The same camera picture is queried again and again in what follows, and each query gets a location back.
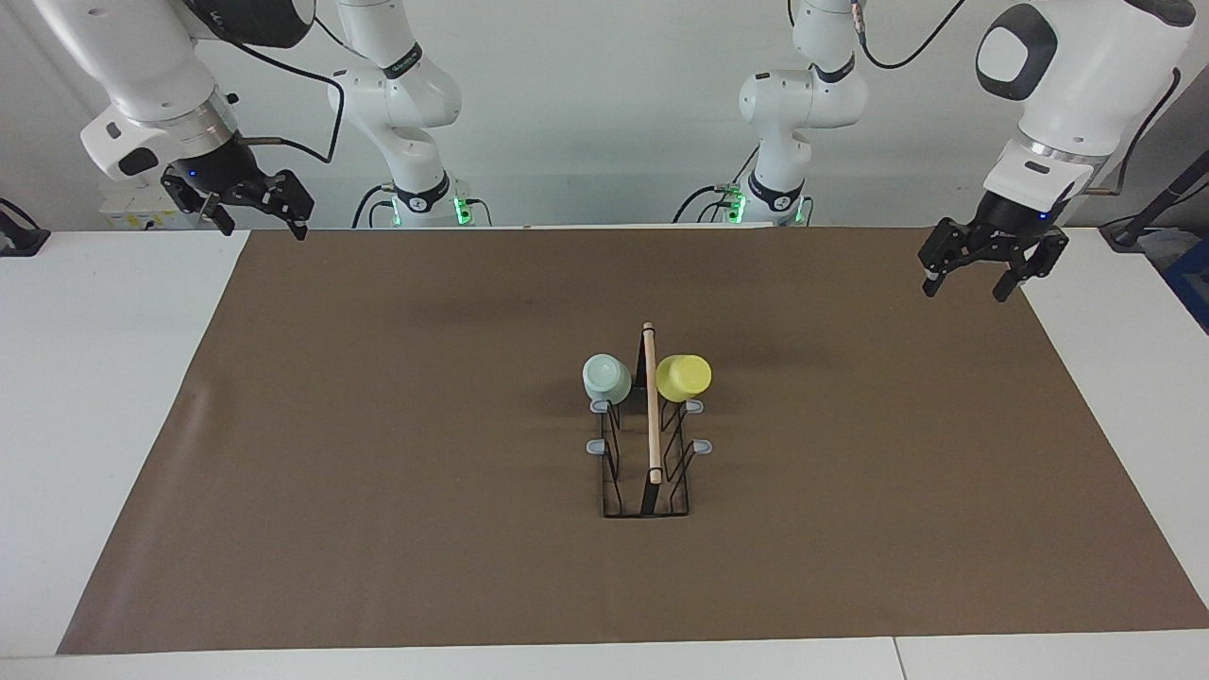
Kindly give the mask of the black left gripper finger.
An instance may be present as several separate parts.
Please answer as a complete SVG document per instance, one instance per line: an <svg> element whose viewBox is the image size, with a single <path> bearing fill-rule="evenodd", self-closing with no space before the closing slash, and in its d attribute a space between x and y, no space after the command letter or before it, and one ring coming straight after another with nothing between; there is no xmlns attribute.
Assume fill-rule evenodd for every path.
<svg viewBox="0 0 1209 680"><path fill-rule="evenodd" d="M945 276L956 267L980 263L987 244L985 224L979 221L960 224L954 219L938 221L918 250L918 259L925 270L921 284L925 296L937 296Z"/></svg>
<svg viewBox="0 0 1209 680"><path fill-rule="evenodd" d="M1069 236L1063 231L1049 231L1042 235L1037 244L1032 246L1031 255L1016 240L1011 241L1010 244L999 246L997 255L1010 267L994 286L994 299L997 302L1006 302L1016 288L1028 280L1048 276L1055 263L1062 259L1063 250L1068 246Z"/></svg>

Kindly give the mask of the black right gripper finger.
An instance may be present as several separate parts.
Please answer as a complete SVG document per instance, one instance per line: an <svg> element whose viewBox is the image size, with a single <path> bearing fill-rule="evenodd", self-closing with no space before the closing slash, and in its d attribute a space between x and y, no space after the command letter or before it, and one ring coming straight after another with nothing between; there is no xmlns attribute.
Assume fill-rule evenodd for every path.
<svg viewBox="0 0 1209 680"><path fill-rule="evenodd" d="M163 174L161 185L193 227L213 227L229 237L235 234L236 221L230 218L220 194L199 194L178 174Z"/></svg>
<svg viewBox="0 0 1209 680"><path fill-rule="evenodd" d="M237 181L235 204L283 221L295 238L306 238L316 200L289 169Z"/></svg>

